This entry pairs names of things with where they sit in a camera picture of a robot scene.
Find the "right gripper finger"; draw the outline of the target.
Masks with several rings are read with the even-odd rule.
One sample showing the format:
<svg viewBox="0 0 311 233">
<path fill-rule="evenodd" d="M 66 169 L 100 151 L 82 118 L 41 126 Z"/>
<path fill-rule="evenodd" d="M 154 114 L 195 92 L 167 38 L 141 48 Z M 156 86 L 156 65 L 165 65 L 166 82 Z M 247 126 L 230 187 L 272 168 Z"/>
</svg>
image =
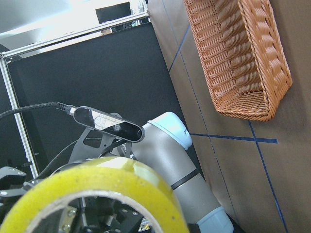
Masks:
<svg viewBox="0 0 311 233">
<path fill-rule="evenodd" d="M 188 229 L 190 233 L 201 233 L 200 228 L 196 223 L 188 223 Z"/>
</svg>

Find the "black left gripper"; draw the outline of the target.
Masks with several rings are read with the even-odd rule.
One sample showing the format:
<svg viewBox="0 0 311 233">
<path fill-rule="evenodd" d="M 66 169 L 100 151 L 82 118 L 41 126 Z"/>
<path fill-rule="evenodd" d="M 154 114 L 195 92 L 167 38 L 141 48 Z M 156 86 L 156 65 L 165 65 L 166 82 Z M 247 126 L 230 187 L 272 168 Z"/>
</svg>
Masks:
<svg viewBox="0 0 311 233">
<path fill-rule="evenodd" d="M 70 162 L 61 165 L 68 147 L 60 151 L 39 174 L 26 182 L 26 173 L 17 168 L 4 166 L 0 169 L 0 219 L 4 220 L 13 205 L 40 182 L 60 172 L 81 165 L 90 158 L 107 155 L 113 148 L 125 143 L 110 135 L 89 137 L 91 128 L 86 128 L 73 148 Z M 140 213 L 130 215 L 135 209 L 118 200 L 107 197 L 80 197 L 71 200 L 65 207 L 54 210 L 42 218 L 32 230 L 34 233 L 137 233 L 143 220 Z"/>
</svg>

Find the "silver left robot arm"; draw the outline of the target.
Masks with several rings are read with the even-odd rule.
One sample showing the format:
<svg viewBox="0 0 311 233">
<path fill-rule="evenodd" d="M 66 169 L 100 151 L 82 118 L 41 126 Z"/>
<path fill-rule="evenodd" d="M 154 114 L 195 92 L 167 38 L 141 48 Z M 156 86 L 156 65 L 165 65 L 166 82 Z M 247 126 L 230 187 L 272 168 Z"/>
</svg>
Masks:
<svg viewBox="0 0 311 233">
<path fill-rule="evenodd" d="M 77 108 L 85 130 L 68 161 L 51 162 L 34 181 L 0 170 L 3 233 L 231 233 L 225 209 L 187 155 L 192 140 L 166 112 L 144 126 Z"/>
</svg>

